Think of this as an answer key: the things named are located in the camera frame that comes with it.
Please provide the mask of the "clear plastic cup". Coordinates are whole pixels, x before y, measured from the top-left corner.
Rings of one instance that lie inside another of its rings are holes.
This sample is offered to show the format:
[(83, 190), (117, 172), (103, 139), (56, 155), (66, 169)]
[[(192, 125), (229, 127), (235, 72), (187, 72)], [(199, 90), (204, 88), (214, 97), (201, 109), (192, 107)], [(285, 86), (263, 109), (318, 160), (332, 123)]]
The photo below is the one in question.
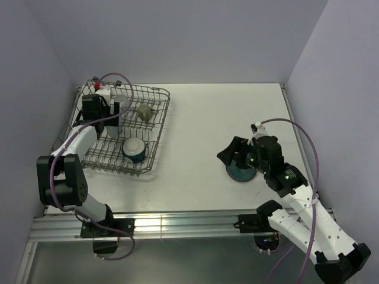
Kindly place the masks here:
[(119, 113), (124, 112), (130, 106), (130, 100), (125, 95), (116, 95), (114, 103), (119, 103)]

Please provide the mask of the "light blue scalloped plate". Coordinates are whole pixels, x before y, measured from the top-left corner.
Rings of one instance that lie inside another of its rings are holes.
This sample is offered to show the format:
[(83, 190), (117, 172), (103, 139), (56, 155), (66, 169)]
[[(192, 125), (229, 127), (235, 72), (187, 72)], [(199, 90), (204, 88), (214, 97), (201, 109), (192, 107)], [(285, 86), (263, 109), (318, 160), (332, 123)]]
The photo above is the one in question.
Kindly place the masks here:
[(120, 126), (113, 126), (113, 125), (108, 125), (106, 126), (107, 129), (107, 135), (111, 138), (117, 138), (120, 135), (121, 128)]

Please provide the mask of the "teal and cream bowl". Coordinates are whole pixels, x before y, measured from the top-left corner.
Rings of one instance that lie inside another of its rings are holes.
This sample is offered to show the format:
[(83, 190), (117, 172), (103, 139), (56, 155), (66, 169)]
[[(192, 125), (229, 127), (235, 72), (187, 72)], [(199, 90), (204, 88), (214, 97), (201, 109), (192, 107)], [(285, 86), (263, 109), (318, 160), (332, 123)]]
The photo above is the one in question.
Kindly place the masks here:
[(139, 138), (128, 138), (121, 147), (122, 154), (132, 163), (141, 163), (146, 158), (146, 143)]

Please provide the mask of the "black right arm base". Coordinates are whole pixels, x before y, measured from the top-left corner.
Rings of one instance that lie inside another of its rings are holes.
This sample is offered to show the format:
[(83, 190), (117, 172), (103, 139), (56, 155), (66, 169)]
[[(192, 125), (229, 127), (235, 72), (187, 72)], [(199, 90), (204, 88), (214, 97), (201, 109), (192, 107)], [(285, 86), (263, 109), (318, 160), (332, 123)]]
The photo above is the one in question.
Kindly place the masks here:
[(252, 234), (253, 247), (262, 254), (283, 250), (289, 244), (277, 230), (269, 226), (267, 218), (259, 213), (238, 215), (233, 227), (241, 234)]

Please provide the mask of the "dark teal round plate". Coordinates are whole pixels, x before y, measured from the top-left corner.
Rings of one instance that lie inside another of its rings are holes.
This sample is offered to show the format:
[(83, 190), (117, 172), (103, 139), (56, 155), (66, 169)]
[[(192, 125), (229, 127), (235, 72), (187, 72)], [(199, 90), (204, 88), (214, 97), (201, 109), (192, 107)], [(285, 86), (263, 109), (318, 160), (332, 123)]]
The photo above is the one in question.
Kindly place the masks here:
[(234, 164), (226, 166), (226, 172), (230, 178), (237, 182), (249, 182), (256, 176), (256, 170), (253, 168), (239, 169)]

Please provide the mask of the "beige ceramic mug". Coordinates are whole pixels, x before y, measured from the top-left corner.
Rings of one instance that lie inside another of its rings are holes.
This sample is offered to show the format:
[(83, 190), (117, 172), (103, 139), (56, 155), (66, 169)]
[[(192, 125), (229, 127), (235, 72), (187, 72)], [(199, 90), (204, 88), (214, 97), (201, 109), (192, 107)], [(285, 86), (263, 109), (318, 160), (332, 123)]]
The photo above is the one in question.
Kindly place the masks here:
[(152, 109), (148, 104), (141, 104), (137, 108), (138, 117), (145, 122), (152, 118)]

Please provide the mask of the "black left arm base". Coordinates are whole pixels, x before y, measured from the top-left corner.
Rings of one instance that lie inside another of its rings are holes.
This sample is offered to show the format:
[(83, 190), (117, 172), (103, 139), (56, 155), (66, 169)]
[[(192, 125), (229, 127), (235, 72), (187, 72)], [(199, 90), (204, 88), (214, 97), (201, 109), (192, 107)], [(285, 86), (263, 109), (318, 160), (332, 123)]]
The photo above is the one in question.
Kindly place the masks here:
[(127, 255), (132, 254), (136, 242), (134, 234), (134, 218), (116, 218), (110, 224), (82, 221), (80, 238), (92, 239), (92, 250), (97, 255), (114, 254), (119, 248), (121, 237), (131, 240), (131, 248)]

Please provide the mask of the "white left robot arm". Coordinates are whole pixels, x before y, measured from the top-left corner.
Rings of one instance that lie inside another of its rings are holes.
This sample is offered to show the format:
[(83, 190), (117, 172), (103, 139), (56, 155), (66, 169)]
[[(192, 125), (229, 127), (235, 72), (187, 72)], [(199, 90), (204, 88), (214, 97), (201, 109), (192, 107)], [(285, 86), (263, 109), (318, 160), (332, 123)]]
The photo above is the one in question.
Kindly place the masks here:
[(110, 207), (89, 194), (82, 159), (100, 138), (106, 127), (120, 125), (120, 103), (107, 101), (102, 95), (85, 95), (72, 130), (63, 144), (48, 156), (36, 161), (38, 192), (45, 206), (74, 212), (94, 223), (94, 230), (109, 236), (115, 230)]

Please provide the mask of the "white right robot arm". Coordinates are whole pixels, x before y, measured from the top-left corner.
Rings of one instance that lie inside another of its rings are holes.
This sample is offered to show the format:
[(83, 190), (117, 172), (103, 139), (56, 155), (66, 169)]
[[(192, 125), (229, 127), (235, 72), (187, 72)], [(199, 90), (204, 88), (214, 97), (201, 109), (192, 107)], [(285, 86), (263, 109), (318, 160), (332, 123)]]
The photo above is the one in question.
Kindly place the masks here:
[(257, 208), (254, 220), (239, 219), (243, 228), (273, 229), (285, 235), (303, 252), (309, 253), (323, 283), (345, 283), (363, 268), (371, 255), (370, 249), (347, 235), (321, 202), (312, 197), (312, 187), (295, 166), (285, 162), (275, 136), (254, 138), (251, 142), (234, 137), (217, 158), (226, 166), (254, 168), (263, 173), (268, 187), (302, 219), (297, 222), (281, 204), (269, 200)]

